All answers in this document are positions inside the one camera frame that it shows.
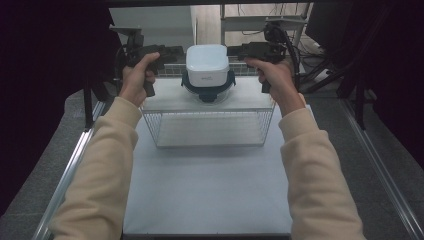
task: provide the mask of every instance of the sleeve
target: sleeve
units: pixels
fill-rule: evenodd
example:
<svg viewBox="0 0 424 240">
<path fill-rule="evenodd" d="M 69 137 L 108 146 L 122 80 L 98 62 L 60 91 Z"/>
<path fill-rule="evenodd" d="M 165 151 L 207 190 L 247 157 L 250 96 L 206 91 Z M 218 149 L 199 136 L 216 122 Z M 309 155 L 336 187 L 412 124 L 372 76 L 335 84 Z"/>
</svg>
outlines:
<svg viewBox="0 0 424 240">
<path fill-rule="evenodd" d="M 131 181 L 140 110 L 115 98 L 50 223 L 55 239 L 119 239 Z"/>
<path fill-rule="evenodd" d="M 309 109 L 279 123 L 289 182 L 292 239 L 365 239 L 362 221 L 340 169 L 337 153 Z"/>
</svg>

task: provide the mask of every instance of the sleeve cuff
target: sleeve cuff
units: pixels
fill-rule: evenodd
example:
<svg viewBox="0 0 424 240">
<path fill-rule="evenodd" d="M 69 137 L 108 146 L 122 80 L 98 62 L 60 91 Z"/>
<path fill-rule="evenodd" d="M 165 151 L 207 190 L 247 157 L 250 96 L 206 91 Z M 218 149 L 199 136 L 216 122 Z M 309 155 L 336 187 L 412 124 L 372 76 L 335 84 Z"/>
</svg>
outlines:
<svg viewBox="0 0 424 240">
<path fill-rule="evenodd" d="M 286 142 L 302 134 L 319 130 L 311 111 L 307 108 L 287 114 L 278 125 Z"/>
<path fill-rule="evenodd" d="M 115 119 L 135 128 L 141 119 L 141 111 L 129 101 L 121 97 L 115 97 L 105 117 Z"/>
</svg>

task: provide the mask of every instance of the white table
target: white table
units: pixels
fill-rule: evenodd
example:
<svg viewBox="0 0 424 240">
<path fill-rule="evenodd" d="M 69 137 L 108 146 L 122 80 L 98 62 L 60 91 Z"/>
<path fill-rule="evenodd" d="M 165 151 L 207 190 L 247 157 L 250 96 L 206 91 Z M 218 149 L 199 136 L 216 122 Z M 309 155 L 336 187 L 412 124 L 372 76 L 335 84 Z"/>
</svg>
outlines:
<svg viewBox="0 0 424 240">
<path fill-rule="evenodd" d="M 276 106 L 263 147 L 178 149 L 157 149 L 140 121 L 124 234 L 289 235 L 280 119 Z"/>
</svg>

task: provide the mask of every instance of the white lid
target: white lid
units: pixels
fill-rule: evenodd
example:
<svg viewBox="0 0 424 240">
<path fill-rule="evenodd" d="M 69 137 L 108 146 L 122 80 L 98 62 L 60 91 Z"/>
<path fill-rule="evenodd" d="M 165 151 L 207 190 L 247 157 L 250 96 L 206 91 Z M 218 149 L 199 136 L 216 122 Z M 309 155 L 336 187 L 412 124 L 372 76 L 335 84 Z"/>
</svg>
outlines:
<svg viewBox="0 0 424 240">
<path fill-rule="evenodd" d="M 187 69 L 195 72 L 222 71 L 228 68 L 227 47 L 219 44 L 194 45 L 188 48 Z"/>
</svg>

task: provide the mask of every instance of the left hand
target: left hand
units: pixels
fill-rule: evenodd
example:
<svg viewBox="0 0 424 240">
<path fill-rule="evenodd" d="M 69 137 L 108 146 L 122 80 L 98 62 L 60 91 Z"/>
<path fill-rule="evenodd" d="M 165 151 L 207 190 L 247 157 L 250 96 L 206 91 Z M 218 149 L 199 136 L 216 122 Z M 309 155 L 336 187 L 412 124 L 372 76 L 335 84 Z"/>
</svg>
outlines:
<svg viewBox="0 0 424 240">
<path fill-rule="evenodd" d="M 133 103 L 136 107 L 144 102 L 147 97 L 143 88 L 144 81 L 155 82 L 152 71 L 146 71 L 147 66 L 159 58 L 159 53 L 147 54 L 134 68 L 125 66 L 123 69 L 124 83 L 119 96 Z"/>
</svg>

